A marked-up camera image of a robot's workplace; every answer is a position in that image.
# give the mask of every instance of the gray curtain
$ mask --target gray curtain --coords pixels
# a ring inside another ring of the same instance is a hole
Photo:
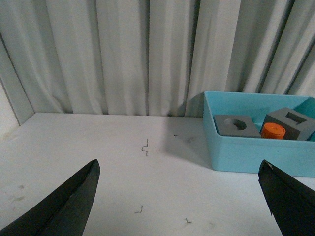
[[[0,34],[20,123],[200,117],[206,90],[315,96],[313,0],[3,0]]]

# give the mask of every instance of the orange cap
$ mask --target orange cap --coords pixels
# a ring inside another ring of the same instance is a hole
[[[283,139],[285,129],[276,123],[265,123],[261,131],[261,137],[265,139]]]

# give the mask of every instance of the gray cube block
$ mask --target gray cube block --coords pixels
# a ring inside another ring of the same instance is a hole
[[[283,139],[307,140],[315,131],[315,120],[288,107],[268,113],[264,123],[276,123],[285,128]]]
[[[247,138],[261,138],[249,116],[214,115],[218,134]]]

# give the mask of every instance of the light blue tray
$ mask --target light blue tray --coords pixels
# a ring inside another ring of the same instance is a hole
[[[310,141],[221,136],[213,115],[250,116],[258,130],[267,113],[283,107],[315,119],[315,99],[305,96],[212,92],[204,93],[203,124],[212,168],[258,173],[263,159],[293,176],[315,177],[315,134]]]

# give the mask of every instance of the white tabletop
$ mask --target white tabletop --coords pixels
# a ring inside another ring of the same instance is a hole
[[[0,229],[93,159],[85,236],[281,236],[256,174],[210,168],[201,118],[43,113],[0,143]]]

